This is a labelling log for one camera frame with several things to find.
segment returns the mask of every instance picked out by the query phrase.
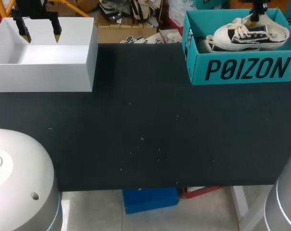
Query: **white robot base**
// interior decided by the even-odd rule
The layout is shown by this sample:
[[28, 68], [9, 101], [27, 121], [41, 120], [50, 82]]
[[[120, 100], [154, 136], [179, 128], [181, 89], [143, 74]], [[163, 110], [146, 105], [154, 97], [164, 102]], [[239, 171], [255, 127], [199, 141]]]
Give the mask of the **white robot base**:
[[0, 231], [60, 231], [52, 161], [35, 139], [0, 129]]

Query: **red box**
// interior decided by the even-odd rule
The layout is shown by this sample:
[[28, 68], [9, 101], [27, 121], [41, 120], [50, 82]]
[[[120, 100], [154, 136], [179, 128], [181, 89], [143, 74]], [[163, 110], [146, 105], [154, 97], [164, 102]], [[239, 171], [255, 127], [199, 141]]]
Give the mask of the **red box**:
[[183, 188], [183, 193], [185, 194], [185, 196], [187, 197], [187, 199], [193, 198], [195, 196], [200, 196], [202, 194], [211, 192], [211, 191], [215, 191], [217, 189], [221, 189], [224, 188], [224, 186], [213, 186], [213, 187], [206, 187], [204, 189], [199, 189], [195, 192], [187, 192], [186, 188]]

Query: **white shoelace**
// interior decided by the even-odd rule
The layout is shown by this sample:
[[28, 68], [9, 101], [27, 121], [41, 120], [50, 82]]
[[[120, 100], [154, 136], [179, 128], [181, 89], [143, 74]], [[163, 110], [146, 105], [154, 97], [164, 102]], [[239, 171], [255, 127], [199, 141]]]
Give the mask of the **white shoelace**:
[[235, 18], [232, 23], [227, 24], [227, 29], [234, 29], [234, 35], [236, 38], [250, 38], [251, 35], [248, 34], [249, 30], [245, 24], [250, 19], [250, 15], [245, 18]]

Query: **white metal frame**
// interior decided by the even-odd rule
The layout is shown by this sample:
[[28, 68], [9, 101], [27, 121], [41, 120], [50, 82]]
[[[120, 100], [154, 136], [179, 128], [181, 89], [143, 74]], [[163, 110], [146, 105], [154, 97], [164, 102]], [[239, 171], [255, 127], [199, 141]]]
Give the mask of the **white metal frame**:
[[243, 187], [231, 187], [240, 231], [252, 231], [257, 223], [264, 217], [265, 201], [271, 188], [272, 185], [266, 186], [249, 209]]

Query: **floor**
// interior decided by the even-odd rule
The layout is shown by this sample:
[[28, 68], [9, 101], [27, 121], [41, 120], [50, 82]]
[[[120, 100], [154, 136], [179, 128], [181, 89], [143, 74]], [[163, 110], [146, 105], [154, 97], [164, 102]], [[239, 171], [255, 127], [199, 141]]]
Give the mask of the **floor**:
[[[262, 186], [244, 187], [248, 204]], [[62, 231], [238, 231], [230, 188], [195, 198], [180, 197], [176, 206], [127, 215], [121, 190], [65, 192]], [[261, 221], [254, 231], [266, 231]]]

